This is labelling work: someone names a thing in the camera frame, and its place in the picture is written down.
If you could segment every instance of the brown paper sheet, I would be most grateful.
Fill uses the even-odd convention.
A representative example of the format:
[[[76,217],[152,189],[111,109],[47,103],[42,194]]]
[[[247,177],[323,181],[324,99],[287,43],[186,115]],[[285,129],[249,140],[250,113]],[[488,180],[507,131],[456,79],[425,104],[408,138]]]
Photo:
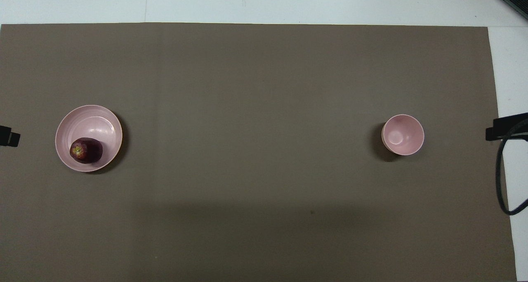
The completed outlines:
[[[486,28],[3,25],[0,86],[0,280],[515,280]],[[95,174],[54,148],[85,104],[124,126]]]

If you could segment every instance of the cable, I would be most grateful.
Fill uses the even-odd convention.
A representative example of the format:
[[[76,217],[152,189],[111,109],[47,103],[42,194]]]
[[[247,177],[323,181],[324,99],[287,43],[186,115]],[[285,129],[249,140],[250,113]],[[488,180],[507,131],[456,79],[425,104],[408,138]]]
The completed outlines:
[[[502,189],[500,187],[500,162],[502,161],[502,151],[504,150],[504,146],[506,145],[506,142],[512,137],[512,135],[519,130],[522,126],[525,126],[528,124],[528,119],[522,120],[521,122],[517,123],[515,126],[513,126],[506,134],[506,136],[502,139],[500,142],[500,145],[498,146],[498,152],[497,152],[497,161],[495,164],[495,187],[497,188],[497,199],[498,204],[500,205],[500,209],[506,213],[509,216],[513,216],[523,209],[525,209],[528,206],[528,199],[526,199],[523,203],[521,203],[518,207],[515,209],[509,211],[508,208],[506,208],[506,205],[504,204],[504,199],[502,198]]]

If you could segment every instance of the black bracket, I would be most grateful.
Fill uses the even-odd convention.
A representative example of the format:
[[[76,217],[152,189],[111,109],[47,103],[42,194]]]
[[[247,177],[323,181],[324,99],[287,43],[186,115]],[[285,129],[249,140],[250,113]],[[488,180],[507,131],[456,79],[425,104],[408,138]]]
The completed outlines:
[[[528,113],[493,119],[493,127],[486,128],[486,141],[503,139],[515,124],[526,119],[528,119]],[[510,139],[525,140],[528,142],[528,125],[516,130]]]
[[[11,132],[11,127],[0,126],[0,145],[18,147],[20,134]]]

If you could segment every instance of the pink bowl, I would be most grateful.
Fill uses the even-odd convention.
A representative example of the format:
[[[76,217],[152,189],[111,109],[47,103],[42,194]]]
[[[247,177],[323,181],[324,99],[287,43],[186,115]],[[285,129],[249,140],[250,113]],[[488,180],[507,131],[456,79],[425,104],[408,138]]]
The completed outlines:
[[[102,156],[92,164],[82,164],[70,156],[71,144],[80,137],[91,137],[102,144]],[[59,158],[76,171],[96,171],[108,163],[119,152],[123,131],[116,115],[100,105],[83,105],[62,119],[55,134],[55,149]]]
[[[424,128],[413,116],[396,115],[383,126],[381,141],[391,152],[411,155],[424,144]]]

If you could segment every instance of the small pink bowl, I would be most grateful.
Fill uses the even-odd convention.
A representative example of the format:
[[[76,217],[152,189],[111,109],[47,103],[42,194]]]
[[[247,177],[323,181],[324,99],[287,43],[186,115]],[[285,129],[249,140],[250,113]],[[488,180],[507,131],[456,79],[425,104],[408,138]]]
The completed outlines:
[[[399,155],[416,153],[424,144],[424,128],[413,116],[400,114],[390,118],[381,130],[381,141]]]

